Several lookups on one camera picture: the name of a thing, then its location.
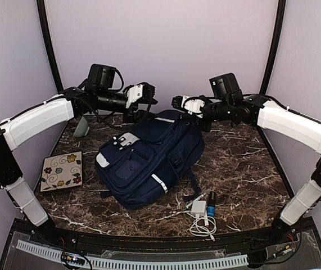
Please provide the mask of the black cylindrical stick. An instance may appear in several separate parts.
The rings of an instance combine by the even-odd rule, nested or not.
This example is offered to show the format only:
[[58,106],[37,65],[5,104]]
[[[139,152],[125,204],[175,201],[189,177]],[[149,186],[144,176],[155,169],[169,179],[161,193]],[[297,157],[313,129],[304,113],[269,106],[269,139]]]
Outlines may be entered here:
[[211,191],[211,192],[209,193],[207,205],[208,205],[208,207],[213,207],[213,208],[215,208],[215,203],[216,203],[216,192]]

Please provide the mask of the navy blue student backpack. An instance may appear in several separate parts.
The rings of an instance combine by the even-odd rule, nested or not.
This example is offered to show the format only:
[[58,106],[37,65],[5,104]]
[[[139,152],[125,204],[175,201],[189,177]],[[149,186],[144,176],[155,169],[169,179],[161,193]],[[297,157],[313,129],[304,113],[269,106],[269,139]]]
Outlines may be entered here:
[[204,151],[202,132],[176,110],[164,110],[99,148],[95,168],[107,187],[102,198],[114,197],[127,209],[154,203],[167,194],[182,176],[190,179],[198,197],[201,190],[191,168]]

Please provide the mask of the blue eraser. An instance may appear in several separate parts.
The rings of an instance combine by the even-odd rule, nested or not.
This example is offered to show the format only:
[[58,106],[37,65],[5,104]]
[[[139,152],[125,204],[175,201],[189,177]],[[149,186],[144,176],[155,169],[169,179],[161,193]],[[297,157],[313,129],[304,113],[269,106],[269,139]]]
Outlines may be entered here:
[[207,216],[208,217],[215,217],[215,207],[214,206],[207,207]]

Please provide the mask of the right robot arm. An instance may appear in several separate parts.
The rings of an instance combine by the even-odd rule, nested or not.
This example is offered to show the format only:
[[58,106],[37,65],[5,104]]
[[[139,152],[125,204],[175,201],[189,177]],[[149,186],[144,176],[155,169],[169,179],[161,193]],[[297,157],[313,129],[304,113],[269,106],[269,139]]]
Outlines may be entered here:
[[320,155],[309,180],[286,204],[275,220],[277,224],[267,232],[267,239],[272,244],[279,244],[288,236],[288,226],[295,224],[321,200],[321,121],[282,105],[274,97],[243,95],[233,73],[211,78],[210,84],[213,97],[201,96],[186,107],[203,123],[244,122],[289,137]]

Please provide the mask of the green capped marker pen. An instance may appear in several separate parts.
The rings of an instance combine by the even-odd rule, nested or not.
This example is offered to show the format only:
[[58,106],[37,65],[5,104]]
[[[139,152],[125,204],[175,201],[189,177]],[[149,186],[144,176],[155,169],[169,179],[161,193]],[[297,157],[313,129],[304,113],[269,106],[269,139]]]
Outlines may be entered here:
[[192,200],[190,203],[188,203],[188,204],[185,206],[185,210],[188,210],[195,201],[199,201],[199,200],[201,200],[201,199],[202,199],[203,197],[205,197],[205,196],[206,196],[206,193],[205,193],[205,192],[202,193],[200,196],[198,196],[197,198],[195,198],[194,200]]

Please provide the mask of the red capped marker pen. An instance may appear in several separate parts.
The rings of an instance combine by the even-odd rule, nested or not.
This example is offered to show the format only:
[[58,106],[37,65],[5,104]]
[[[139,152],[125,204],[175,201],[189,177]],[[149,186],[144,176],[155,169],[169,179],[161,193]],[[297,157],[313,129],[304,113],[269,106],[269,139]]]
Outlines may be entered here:
[[209,226],[209,221],[208,221],[207,217],[204,217],[204,225],[205,225],[205,227]]

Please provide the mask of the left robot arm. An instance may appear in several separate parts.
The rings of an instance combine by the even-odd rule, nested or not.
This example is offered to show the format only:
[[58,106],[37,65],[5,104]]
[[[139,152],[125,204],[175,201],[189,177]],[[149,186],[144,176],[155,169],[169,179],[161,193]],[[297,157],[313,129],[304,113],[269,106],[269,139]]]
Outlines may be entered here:
[[38,228],[38,237],[47,245],[55,245],[60,240],[59,231],[52,227],[51,217],[24,180],[13,151],[49,128],[87,113],[93,113],[101,123],[112,128],[98,110],[121,113],[125,122],[138,125],[149,112],[139,110],[138,106],[151,107],[156,103],[155,88],[142,82],[115,89],[114,79],[120,75],[115,67],[92,64],[88,77],[79,86],[64,89],[50,99],[0,121],[0,190],[6,190],[30,223]]

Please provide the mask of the white power adapter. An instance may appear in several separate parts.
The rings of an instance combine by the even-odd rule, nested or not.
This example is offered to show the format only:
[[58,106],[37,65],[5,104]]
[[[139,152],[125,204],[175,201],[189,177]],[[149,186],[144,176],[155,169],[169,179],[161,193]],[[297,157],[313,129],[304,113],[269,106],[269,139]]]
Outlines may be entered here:
[[206,213],[206,201],[197,200],[192,203],[191,214],[193,216],[204,217]]

